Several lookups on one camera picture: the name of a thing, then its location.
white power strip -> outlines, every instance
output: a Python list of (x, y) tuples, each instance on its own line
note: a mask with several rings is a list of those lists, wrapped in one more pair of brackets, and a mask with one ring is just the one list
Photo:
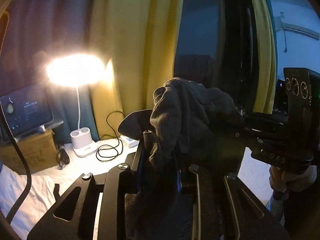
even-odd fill
[(135, 147), (139, 144), (139, 141), (131, 139), (127, 136), (124, 135), (120, 135), (120, 139), (123, 141), (123, 143), (128, 147), (128, 148), (132, 148)]

hand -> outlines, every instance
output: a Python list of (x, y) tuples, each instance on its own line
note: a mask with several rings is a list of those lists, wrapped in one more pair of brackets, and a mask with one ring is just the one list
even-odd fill
[(270, 187), (273, 190), (285, 192), (287, 189), (286, 183), (288, 181), (294, 181), (290, 190), (293, 192), (301, 192), (315, 182), (317, 177), (317, 166), (309, 166), (301, 175), (281, 171), (275, 166), (271, 166), (269, 172)]

cardboard box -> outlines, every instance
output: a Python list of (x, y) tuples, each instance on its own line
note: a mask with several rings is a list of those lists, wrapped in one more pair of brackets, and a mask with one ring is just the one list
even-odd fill
[[(35, 173), (57, 165), (57, 149), (53, 142), (54, 132), (48, 130), (18, 142), (31, 173)], [(0, 147), (0, 159), (3, 164), (19, 175), (26, 170), (13, 146)]]

white lamp stem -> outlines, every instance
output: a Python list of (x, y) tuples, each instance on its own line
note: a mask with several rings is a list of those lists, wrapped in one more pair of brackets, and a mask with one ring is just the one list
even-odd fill
[(79, 98), (79, 89), (78, 89), (78, 86), (76, 86), (76, 89), (77, 89), (77, 98), (78, 98), (78, 130), (80, 130), (81, 111), (80, 111), (80, 98)]

metal screw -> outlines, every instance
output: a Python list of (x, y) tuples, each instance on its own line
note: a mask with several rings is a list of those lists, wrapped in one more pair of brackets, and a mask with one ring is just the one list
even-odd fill
[(227, 179), (236, 179), (237, 175), (233, 172), (227, 174)]
[(83, 180), (88, 180), (88, 179), (91, 178), (91, 173), (90, 173), (90, 172), (89, 172), (88, 174), (82, 173), (82, 174), (81, 174), (81, 177), (82, 177)]
[(118, 168), (121, 170), (126, 170), (127, 168), (129, 168), (129, 165), (127, 163), (121, 163), (118, 165)]
[(197, 170), (199, 170), (199, 165), (198, 164), (191, 164), (189, 169), (192, 171), (197, 171)]

